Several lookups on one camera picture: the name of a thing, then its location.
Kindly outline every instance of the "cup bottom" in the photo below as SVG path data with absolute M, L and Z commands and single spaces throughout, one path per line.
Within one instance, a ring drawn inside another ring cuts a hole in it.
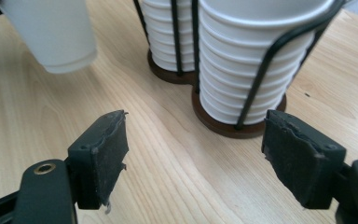
M 87 65 L 91 64 L 96 58 L 97 58 L 97 49 L 91 52 L 90 54 L 88 54 L 87 56 L 71 63 L 64 63 L 58 65 L 46 65 L 46 64 L 42 64 L 42 65 L 49 73 L 63 74 L 63 73 L 74 72 L 75 70 L 86 67 Z

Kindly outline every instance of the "stack of white cups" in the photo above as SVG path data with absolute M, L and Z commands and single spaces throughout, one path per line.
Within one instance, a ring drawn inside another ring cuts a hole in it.
M 214 119 L 236 124 L 259 65 L 285 32 L 323 14 L 333 0 L 200 0 L 200 102 Z M 314 33 L 273 58 L 244 124 L 262 121 L 281 102 Z
M 177 72 L 170 0 L 144 0 L 141 4 L 152 58 L 156 65 Z M 182 70 L 194 70 L 191 0 L 177 0 Z

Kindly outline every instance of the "wood grain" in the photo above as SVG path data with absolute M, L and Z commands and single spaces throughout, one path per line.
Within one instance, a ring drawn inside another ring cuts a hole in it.
M 0 197 L 22 172 L 66 149 L 91 123 L 124 109 L 130 152 L 112 213 L 80 223 L 334 223 L 337 204 L 304 210 L 260 151 L 261 137 L 212 133 L 195 116 L 191 87 L 156 78 L 132 1 L 88 1 L 98 42 L 89 67 L 52 75 L 0 17 Z M 358 16 L 342 11 L 287 92 L 291 113 L 358 159 Z

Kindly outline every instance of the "wooden table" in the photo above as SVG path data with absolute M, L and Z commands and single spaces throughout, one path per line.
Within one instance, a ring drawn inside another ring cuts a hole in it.
M 111 195 L 113 211 L 78 211 L 80 223 L 334 223 L 304 210 L 260 151 L 261 137 L 209 131 L 191 105 L 191 86 L 156 78 L 132 1 L 88 1 L 99 56 L 52 75 L 0 17 L 0 197 L 22 172 L 67 148 L 91 123 L 124 109 L 130 152 Z M 341 11 L 287 92 L 286 112 L 358 159 L 358 16 Z

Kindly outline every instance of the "stacked cup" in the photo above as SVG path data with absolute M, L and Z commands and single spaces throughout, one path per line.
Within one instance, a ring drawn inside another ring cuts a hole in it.
M 144 0 L 141 4 L 152 58 L 156 65 L 177 72 L 170 0 Z M 182 70 L 194 70 L 191 0 L 177 0 Z
M 265 53 L 291 29 L 323 14 L 333 0 L 200 0 L 200 102 L 214 119 L 236 124 Z M 262 121 L 296 74 L 314 33 L 272 59 L 244 121 Z

